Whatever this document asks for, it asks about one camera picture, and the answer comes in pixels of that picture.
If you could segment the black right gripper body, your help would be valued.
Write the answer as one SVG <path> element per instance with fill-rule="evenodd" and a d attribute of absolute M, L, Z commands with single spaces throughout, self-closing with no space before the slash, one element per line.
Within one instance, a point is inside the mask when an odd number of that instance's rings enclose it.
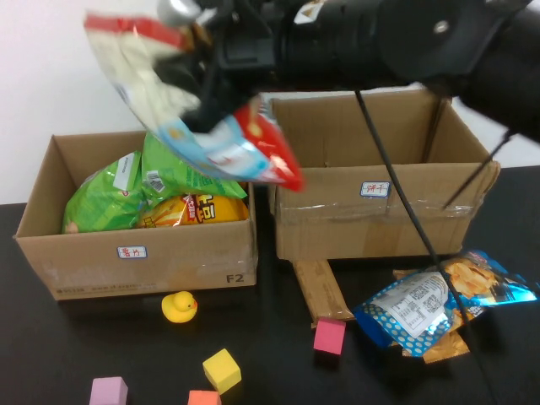
<path fill-rule="evenodd" d="M 277 1 L 199 1 L 215 14 L 210 77 L 219 91 L 274 91 L 278 57 Z"/>

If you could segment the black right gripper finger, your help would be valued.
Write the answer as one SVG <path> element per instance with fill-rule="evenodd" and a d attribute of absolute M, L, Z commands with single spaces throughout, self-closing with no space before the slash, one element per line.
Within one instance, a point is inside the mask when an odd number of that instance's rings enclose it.
<path fill-rule="evenodd" d="M 198 107 L 185 113 L 185 124 L 192 132 L 209 133 L 253 97 L 251 91 L 239 87 L 218 65 L 189 62 L 186 70 L 195 82 L 199 98 Z"/>
<path fill-rule="evenodd" d="M 170 86 L 183 89 L 201 99 L 205 78 L 205 61 L 195 57 L 167 57 L 155 63 L 159 79 Z"/>

